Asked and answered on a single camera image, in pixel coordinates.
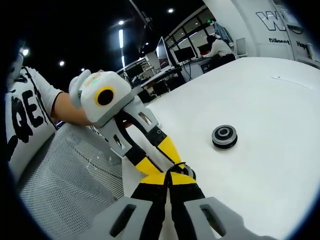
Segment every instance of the black cable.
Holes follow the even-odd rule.
[[[190,80],[192,80],[192,77],[191,77],[191,75],[188,73],[188,71],[187,71],[187,69],[186,69],[186,66],[185,66],[185,64],[184,64],[184,62],[182,61],[182,66],[183,66],[183,68],[184,68],[184,70],[185,70],[185,72],[186,72],[186,74],[190,77],[189,78],[189,81]]]
[[[190,76],[189,81],[191,81],[192,77],[191,77],[191,61],[190,61],[190,59],[189,59],[189,76]]]

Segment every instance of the window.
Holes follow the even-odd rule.
[[[206,9],[203,12],[199,13],[198,17],[200,18],[203,24],[206,23],[208,20],[212,21],[215,19],[209,9]]]
[[[213,25],[208,26],[205,30],[208,32],[209,35],[213,35],[216,33],[216,30],[214,29]]]
[[[191,47],[191,43],[189,42],[188,38],[185,38],[184,40],[182,40],[181,42],[179,42],[179,48],[184,49],[187,47]]]
[[[207,42],[207,35],[204,30],[201,30],[201,31],[198,31],[198,32],[192,34],[190,36],[190,40],[191,40],[198,55],[200,54],[198,47],[208,43]]]
[[[179,50],[179,48],[177,47],[177,45],[174,45],[171,49],[172,49],[173,51]]]
[[[197,18],[192,18],[188,21],[183,27],[187,33],[190,33],[192,30],[196,29],[200,26],[200,23]]]
[[[182,28],[178,29],[174,34],[174,39],[179,42],[180,39],[182,39],[185,36],[185,32],[182,30]]]

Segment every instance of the workstation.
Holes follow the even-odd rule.
[[[18,177],[48,235],[286,240],[312,211],[317,52],[300,25],[278,15],[278,0],[203,2],[170,31],[144,38],[129,64],[119,37],[121,69],[70,83],[72,104],[93,124],[58,122]],[[206,57],[210,37],[227,51]],[[220,64],[228,55],[234,60]]]

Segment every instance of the office chair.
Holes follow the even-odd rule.
[[[247,57],[247,45],[246,45],[246,38],[239,38],[235,40],[235,59]]]
[[[169,90],[165,81],[159,81],[158,83],[153,85],[153,92],[158,96],[161,96],[162,94],[165,94],[168,91]]]

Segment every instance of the white table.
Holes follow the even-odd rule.
[[[300,226],[320,188],[318,69],[285,59],[241,58],[148,107],[206,197],[240,214],[260,236],[285,239]],[[235,127],[238,142],[217,150],[211,134],[225,124]],[[128,132],[154,160],[163,160],[135,127]],[[130,196],[143,175],[126,160],[122,166]],[[166,216],[160,239],[177,239],[170,211]]]

